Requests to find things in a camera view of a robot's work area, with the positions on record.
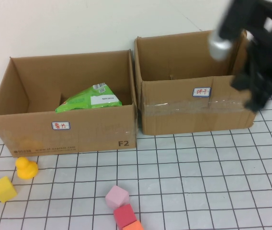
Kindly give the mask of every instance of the white label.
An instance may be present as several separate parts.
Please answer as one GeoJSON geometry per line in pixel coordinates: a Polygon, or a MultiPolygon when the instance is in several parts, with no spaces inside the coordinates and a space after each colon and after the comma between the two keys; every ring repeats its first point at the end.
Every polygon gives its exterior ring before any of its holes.
{"type": "Polygon", "coordinates": [[[193,90],[193,96],[194,97],[209,97],[211,94],[211,88],[205,87],[205,88],[195,88],[193,90]]]}
{"type": "Polygon", "coordinates": [[[100,96],[92,96],[91,104],[104,104],[104,103],[113,103],[119,102],[118,98],[115,95],[100,95],[100,96]]]}
{"type": "Polygon", "coordinates": [[[70,123],[68,121],[55,121],[52,122],[52,128],[54,130],[70,129],[70,123]]]}

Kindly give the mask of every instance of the cardboard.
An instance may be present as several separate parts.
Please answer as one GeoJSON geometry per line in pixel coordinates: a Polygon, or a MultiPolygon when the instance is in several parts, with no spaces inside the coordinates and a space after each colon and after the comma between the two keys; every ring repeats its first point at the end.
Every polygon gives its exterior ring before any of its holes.
{"type": "Polygon", "coordinates": [[[1,139],[14,157],[135,148],[132,69],[130,51],[11,58],[0,85],[1,139]],[[102,82],[123,106],[55,113],[102,82]]]}
{"type": "Polygon", "coordinates": [[[217,62],[209,54],[210,33],[135,40],[137,103],[144,134],[252,126],[255,114],[243,107],[250,94],[230,87],[246,60],[246,36],[241,36],[225,61],[217,62]]]}

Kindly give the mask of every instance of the clear packing tape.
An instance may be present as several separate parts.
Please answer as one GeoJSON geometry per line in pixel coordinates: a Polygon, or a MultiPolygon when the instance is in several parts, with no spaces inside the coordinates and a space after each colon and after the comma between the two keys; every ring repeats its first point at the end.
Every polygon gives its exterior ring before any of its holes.
{"type": "Polygon", "coordinates": [[[147,116],[171,114],[199,114],[199,113],[240,113],[246,111],[245,100],[239,99],[213,99],[199,98],[193,101],[180,101],[171,103],[145,104],[142,111],[147,116]]]}

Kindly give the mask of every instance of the white wall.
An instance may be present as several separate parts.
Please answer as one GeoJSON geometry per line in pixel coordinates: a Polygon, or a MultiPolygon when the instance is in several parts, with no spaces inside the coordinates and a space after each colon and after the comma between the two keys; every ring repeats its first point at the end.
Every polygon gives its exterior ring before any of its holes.
{"type": "Polygon", "coordinates": [[[137,36],[213,29],[230,0],[0,0],[0,81],[9,57],[133,49],[137,36]]]}

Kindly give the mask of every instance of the pink foam cube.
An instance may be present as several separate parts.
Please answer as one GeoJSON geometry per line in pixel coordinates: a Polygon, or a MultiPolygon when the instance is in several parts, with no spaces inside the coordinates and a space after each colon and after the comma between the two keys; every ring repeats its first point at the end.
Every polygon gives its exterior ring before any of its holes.
{"type": "Polygon", "coordinates": [[[128,191],[114,185],[105,197],[106,204],[111,209],[115,210],[123,205],[130,203],[128,191]]]}

